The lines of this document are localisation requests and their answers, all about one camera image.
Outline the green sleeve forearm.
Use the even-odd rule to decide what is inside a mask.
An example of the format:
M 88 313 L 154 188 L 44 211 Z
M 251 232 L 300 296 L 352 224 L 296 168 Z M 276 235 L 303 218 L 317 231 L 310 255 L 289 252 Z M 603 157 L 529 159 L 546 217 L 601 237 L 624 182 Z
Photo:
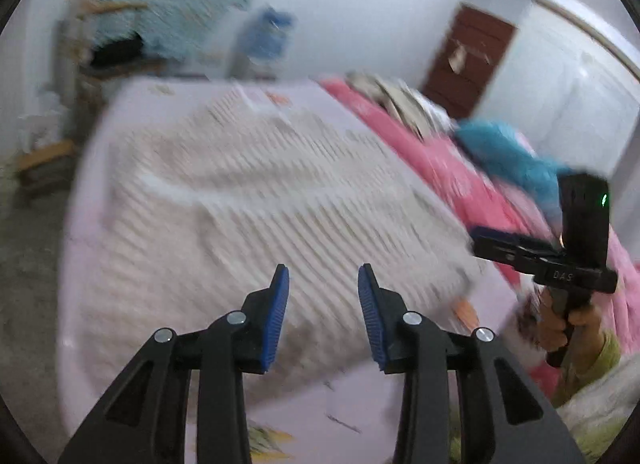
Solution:
M 583 373 L 561 372 L 552 404 L 588 463 L 597 462 L 620 434 L 639 401 L 639 356 L 623 354 L 617 337 L 604 333 L 596 361 Z

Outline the right hand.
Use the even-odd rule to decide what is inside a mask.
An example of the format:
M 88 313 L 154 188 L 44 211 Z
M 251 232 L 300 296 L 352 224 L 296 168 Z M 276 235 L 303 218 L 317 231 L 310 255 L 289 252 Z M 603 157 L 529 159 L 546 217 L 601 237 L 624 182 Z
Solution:
M 589 305 L 574 310 L 564 320 L 552 308 L 553 299 L 545 288 L 540 296 L 537 337 L 545 351 L 567 349 L 568 362 L 578 372 L 584 372 L 597 360 L 604 346 L 600 309 Z

